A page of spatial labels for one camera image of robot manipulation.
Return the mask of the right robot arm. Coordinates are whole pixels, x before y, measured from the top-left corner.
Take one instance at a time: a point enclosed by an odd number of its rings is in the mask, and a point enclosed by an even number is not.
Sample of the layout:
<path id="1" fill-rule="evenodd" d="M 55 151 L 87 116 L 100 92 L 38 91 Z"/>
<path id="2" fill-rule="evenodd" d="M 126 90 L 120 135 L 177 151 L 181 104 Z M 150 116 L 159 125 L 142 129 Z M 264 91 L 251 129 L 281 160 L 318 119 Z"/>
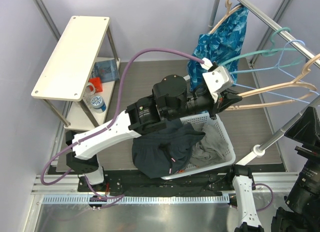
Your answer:
<path id="1" fill-rule="evenodd" d="M 308 107 L 285 132 L 285 137 L 302 144 L 295 147 L 307 159 L 284 202 L 272 218 L 273 232 L 318 232 L 320 230 L 320 120 L 317 110 Z M 253 198 L 253 175 L 249 167 L 232 165 L 226 185 L 235 190 L 239 223 L 236 232 L 264 231 Z"/>

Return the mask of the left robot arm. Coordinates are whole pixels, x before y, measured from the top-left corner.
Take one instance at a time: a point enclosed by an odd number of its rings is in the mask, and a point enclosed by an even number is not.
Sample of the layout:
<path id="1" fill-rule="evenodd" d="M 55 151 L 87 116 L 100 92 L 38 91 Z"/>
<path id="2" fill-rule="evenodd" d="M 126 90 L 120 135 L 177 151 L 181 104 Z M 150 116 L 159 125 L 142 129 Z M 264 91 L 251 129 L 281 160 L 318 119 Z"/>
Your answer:
<path id="1" fill-rule="evenodd" d="M 98 152 L 128 139 L 135 167 L 151 179 L 229 166 L 236 155 L 218 114 L 242 99 L 230 90 L 232 84 L 223 67 L 204 73 L 191 93 L 184 78 L 169 75 L 113 121 L 76 134 L 66 164 L 97 192 L 107 184 Z"/>

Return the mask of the dark navy shorts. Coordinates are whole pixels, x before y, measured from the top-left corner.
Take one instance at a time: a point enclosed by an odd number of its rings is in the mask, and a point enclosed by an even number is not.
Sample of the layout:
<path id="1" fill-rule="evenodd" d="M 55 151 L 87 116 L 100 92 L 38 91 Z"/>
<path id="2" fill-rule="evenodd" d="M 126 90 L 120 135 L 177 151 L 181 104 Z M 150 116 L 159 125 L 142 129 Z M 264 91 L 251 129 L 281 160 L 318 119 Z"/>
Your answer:
<path id="1" fill-rule="evenodd" d="M 166 128 L 133 139 L 132 162 L 151 179 L 173 175 L 189 163 L 193 146 L 205 132 L 180 119 L 166 121 Z"/>

